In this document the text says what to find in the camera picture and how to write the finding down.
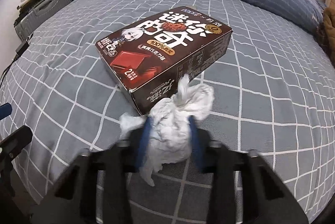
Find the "black cable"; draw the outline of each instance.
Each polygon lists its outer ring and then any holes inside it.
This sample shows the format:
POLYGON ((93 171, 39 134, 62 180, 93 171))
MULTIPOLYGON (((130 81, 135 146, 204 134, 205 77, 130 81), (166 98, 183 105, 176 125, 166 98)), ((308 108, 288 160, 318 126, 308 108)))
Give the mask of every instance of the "black cable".
POLYGON ((1 81, 1 83, 0 83, 0 89, 1 89, 1 86, 2 86, 2 84, 3 84, 3 81, 5 80, 5 77, 6 77, 7 73, 9 72, 11 66, 12 66, 12 65, 14 64, 14 62, 16 62, 18 59, 19 59, 19 56, 16 55, 16 56, 14 57, 13 61, 11 62, 11 64, 10 64, 10 65, 9 65, 3 72, 2 72, 1 77, 0 77, 0 81, 1 81))

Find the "brand logo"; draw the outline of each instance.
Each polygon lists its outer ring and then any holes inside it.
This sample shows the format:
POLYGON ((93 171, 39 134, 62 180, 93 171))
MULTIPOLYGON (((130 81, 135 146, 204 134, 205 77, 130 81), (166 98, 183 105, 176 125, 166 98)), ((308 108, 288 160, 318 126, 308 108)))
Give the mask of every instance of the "brand logo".
POLYGON ((194 12, 194 11, 191 11, 191 10, 188 10, 188 9, 182 9, 183 12, 186 12, 188 14, 192 14, 194 16, 200 16, 201 13, 198 13, 198 12, 194 12))

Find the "bed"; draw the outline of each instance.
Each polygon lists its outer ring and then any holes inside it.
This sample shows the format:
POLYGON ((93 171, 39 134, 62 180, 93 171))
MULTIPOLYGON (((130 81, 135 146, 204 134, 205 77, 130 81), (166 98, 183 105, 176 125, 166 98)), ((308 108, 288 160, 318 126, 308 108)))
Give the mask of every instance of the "bed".
MULTIPOLYGON (((227 53, 191 82, 214 88, 200 127, 232 150, 257 149, 312 222, 335 192, 335 69, 311 34, 241 0, 75 0, 42 24, 0 90, 0 103, 13 107, 0 122, 1 138, 23 124, 34 134, 14 161, 24 185, 39 202, 81 149, 118 141, 119 117, 138 114, 94 43, 178 6, 195 6, 233 28, 227 53)), ((211 175, 187 160, 152 177, 155 187, 128 177, 134 223, 205 223, 211 175)), ((236 174, 238 222, 241 186, 236 174)))

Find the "crumpled tissue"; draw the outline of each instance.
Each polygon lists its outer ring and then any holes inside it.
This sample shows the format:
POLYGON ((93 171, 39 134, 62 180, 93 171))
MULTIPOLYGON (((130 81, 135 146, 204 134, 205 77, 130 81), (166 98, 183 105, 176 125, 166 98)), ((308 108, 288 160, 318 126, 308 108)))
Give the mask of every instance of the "crumpled tissue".
MULTIPOLYGON (((177 163, 191 155, 191 132, 188 117, 196 122, 205 119, 214 100, 213 88, 206 84, 188 86, 189 77, 184 75, 178 82, 178 92, 171 98, 163 98, 150 110, 152 129, 141 177, 154 186, 152 172, 162 169, 162 164, 177 163)), ((124 113, 120 117, 121 138, 127 138, 131 130, 140 128, 145 116, 133 117, 124 113)))

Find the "chocolate cookie package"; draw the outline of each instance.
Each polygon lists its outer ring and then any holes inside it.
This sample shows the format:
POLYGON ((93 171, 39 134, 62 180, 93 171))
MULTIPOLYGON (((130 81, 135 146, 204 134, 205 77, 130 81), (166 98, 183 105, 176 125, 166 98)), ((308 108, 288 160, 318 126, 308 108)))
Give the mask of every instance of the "chocolate cookie package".
POLYGON ((111 77, 140 114, 222 57, 232 29, 189 7, 152 15, 96 42, 111 77))

